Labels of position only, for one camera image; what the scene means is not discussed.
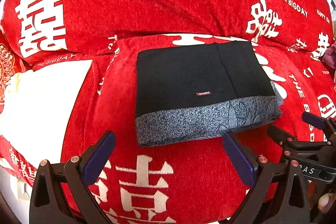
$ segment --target bed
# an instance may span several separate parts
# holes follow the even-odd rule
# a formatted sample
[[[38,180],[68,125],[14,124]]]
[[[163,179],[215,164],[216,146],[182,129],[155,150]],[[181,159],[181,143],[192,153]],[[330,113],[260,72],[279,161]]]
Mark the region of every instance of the bed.
[[[67,161],[113,131],[117,146],[90,186],[112,223],[222,220],[249,190],[221,138],[137,145],[140,51],[245,41],[283,98],[275,125],[299,140],[322,141],[322,131],[302,122],[302,112],[336,116],[334,71],[319,59],[334,43],[326,0],[6,0],[0,25],[2,81],[25,71],[48,80],[44,88],[30,83],[33,95],[21,105],[6,105],[3,96],[0,157],[11,174],[33,185],[41,160]],[[78,67],[68,66],[73,61]],[[266,127],[238,137],[278,161],[280,148]]]

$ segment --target metal screw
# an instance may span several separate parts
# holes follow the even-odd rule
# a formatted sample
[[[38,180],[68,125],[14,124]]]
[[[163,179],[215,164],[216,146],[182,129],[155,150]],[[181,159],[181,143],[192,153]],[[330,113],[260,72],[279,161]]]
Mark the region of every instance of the metal screw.
[[[75,163],[75,162],[78,162],[79,161],[79,157],[78,156],[73,156],[71,158],[71,162]]]
[[[299,166],[299,162],[297,160],[292,160],[292,165],[297,167]]]
[[[40,165],[41,165],[41,166],[45,166],[47,163],[48,163],[47,160],[42,160],[42,161],[40,162]]]
[[[266,157],[264,157],[264,156],[261,156],[261,157],[259,157],[259,161],[260,161],[262,164],[265,164],[265,163],[268,161],[268,159],[267,159]]]

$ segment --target white wall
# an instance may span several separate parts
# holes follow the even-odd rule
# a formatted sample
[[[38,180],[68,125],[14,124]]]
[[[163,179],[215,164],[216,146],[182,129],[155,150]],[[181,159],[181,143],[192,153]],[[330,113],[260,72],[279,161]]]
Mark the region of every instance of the white wall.
[[[29,224],[29,200],[17,200],[11,189],[11,175],[0,167],[0,191],[6,202],[21,221],[22,224]]]

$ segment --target purple fabric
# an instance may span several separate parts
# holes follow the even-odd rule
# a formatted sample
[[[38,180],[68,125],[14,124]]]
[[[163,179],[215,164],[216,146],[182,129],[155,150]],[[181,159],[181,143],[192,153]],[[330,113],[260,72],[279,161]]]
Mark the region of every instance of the purple fabric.
[[[336,69],[336,42],[325,51],[322,61],[333,69]]]

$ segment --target white cloth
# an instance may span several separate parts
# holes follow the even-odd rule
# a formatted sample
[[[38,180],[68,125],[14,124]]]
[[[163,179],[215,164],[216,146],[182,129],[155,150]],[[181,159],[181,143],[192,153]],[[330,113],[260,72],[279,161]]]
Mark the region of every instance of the white cloth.
[[[38,168],[59,163],[64,135],[92,60],[68,61],[13,77],[0,114],[0,135]]]

